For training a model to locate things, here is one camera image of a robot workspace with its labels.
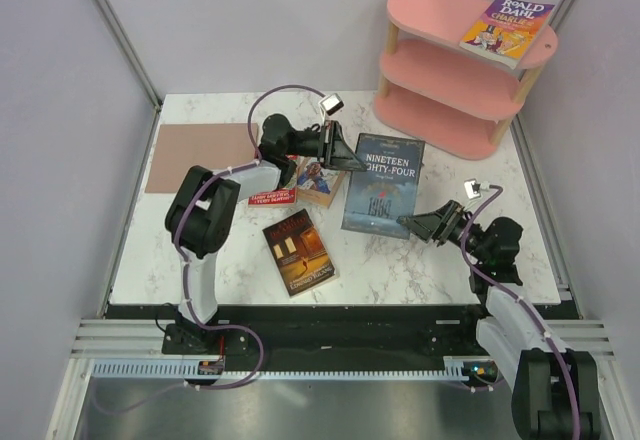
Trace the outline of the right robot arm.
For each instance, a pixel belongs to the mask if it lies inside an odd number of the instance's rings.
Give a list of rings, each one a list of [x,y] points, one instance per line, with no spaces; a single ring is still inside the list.
[[[593,356],[556,334],[526,298],[515,260],[522,227],[498,217],[487,228],[450,201],[398,224],[424,242],[456,245],[469,266],[471,291],[486,315],[458,328],[467,352],[486,350],[511,390],[511,414],[522,439],[598,439],[598,371]]]

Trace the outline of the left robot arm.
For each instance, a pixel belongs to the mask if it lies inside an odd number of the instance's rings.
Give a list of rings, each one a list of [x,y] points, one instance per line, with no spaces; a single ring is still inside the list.
[[[328,170],[357,172],[366,169],[347,144],[342,127],[327,120],[296,130],[282,114],[263,123],[257,158],[217,173],[191,167],[165,218],[182,262],[182,299],[178,310],[191,322],[185,342],[198,353],[208,353],[219,342],[219,329],[209,321],[216,315],[215,273],[218,251],[226,242],[236,205],[256,194],[286,186],[297,165],[293,158],[314,157]]]

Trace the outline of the blue Nineteen Eighty-Four book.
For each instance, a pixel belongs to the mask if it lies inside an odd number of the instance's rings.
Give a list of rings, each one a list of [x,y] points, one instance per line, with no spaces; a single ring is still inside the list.
[[[367,170],[351,174],[341,228],[408,239],[398,219],[414,214],[424,148],[421,140],[361,133],[356,155]]]

